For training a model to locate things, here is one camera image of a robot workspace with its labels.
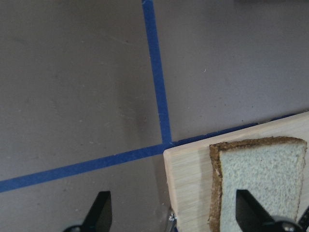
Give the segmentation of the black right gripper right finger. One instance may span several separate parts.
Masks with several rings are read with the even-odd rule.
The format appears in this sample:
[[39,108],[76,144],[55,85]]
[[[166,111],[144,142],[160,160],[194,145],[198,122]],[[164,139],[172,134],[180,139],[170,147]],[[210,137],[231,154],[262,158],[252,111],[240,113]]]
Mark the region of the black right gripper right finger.
[[242,232],[302,231],[302,226],[289,218],[271,216],[246,189],[236,191],[235,217]]

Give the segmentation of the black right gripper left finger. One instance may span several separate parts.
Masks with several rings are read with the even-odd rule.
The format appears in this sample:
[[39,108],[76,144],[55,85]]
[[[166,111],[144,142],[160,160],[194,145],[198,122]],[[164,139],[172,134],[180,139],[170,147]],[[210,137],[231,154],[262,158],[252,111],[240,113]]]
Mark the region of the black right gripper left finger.
[[81,225],[73,225],[64,232],[109,232],[112,225],[110,191],[100,191]]

